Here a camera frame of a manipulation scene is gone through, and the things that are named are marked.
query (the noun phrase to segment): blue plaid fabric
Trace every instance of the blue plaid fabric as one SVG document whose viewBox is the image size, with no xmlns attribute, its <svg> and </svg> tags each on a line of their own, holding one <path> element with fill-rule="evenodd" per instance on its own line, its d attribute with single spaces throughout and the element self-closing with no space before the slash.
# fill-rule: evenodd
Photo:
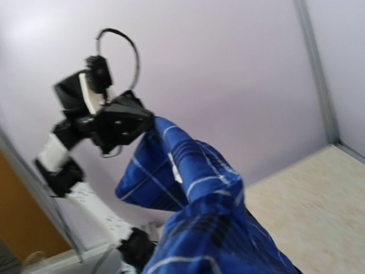
<svg viewBox="0 0 365 274">
<path fill-rule="evenodd" d="M 145 274 L 300 273 L 246 209 L 241 176 L 217 150 L 166 119 L 156 118 L 144 135 L 116 195 L 176 212 Z"/>
</svg>

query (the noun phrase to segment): plaid shirt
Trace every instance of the plaid shirt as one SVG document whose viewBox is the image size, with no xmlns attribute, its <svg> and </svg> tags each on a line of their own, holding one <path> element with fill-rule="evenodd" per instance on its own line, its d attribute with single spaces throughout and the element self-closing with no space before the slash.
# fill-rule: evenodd
<svg viewBox="0 0 365 274">
<path fill-rule="evenodd" d="M 166 119 L 156 118 L 144 135 L 116 195 L 176 212 L 143 273 L 300 273 L 246 209 L 241 176 L 217 150 Z"/>
</svg>

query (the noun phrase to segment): metal frame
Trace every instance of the metal frame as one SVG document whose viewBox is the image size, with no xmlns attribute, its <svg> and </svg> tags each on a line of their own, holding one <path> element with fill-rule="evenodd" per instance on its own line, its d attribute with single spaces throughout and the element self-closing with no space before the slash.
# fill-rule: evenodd
<svg viewBox="0 0 365 274">
<path fill-rule="evenodd" d="M 327 84 L 325 72 L 318 46 L 315 40 L 315 34 L 308 11 L 306 0 L 293 0 L 298 19 L 302 28 L 304 42 L 315 80 L 318 93 L 319 105 L 321 107 L 323 124 L 326 130 L 326 138 L 329 144 L 337 144 L 340 140 L 338 122 L 332 103 L 331 94 Z"/>
<path fill-rule="evenodd" d="M 5 134 L 4 130 L 0 127 L 0 149 L 4 153 L 4 156 L 9 161 L 15 172 L 18 174 L 20 179 L 24 182 L 24 185 L 28 189 L 29 193 L 37 201 L 38 205 L 41 207 L 46 216 L 51 220 L 55 228 L 63 236 L 63 238 L 68 242 L 70 247 L 73 243 L 68 239 L 66 232 L 64 230 L 63 222 L 60 220 L 56 209 L 52 202 L 48 199 L 45 190 L 42 188 L 42 181 L 40 178 L 34 174 L 34 172 L 29 168 L 27 163 L 23 158 L 17 153 L 13 144 Z M 77 245 L 78 249 L 84 250 L 84 246 L 78 237 L 72 233 L 71 237 L 74 243 Z"/>
<path fill-rule="evenodd" d="M 337 145 L 337 147 L 342 150 L 343 152 L 349 154 L 351 157 L 355 158 L 357 161 L 365 164 L 365 156 L 358 153 L 356 150 L 354 150 L 352 147 L 348 146 L 347 144 L 340 141 Z"/>
</svg>

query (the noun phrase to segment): crumpled fabric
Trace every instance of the crumpled fabric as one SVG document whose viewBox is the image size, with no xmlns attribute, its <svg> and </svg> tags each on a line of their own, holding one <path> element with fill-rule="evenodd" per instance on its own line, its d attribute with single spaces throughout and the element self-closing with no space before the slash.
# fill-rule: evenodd
<svg viewBox="0 0 365 274">
<path fill-rule="evenodd" d="M 242 177 L 164 118 L 143 136 L 115 192 L 127 203 L 176 212 L 145 274 L 301 273 L 245 207 Z"/>
</svg>

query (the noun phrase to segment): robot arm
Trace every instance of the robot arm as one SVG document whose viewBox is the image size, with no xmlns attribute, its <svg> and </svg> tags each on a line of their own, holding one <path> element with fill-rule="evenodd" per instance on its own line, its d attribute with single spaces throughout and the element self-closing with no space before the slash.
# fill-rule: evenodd
<svg viewBox="0 0 365 274">
<path fill-rule="evenodd" d="M 46 183 L 58 197 L 82 182 L 84 173 L 70 157 L 82 140 L 91 139 L 102 155 L 132 143 L 154 123 L 154 115 L 129 90 L 110 100 L 112 84 L 106 60 L 87 59 L 88 69 L 55 85 L 65 120 L 56 124 L 42 152 L 34 160 Z"/>
</svg>

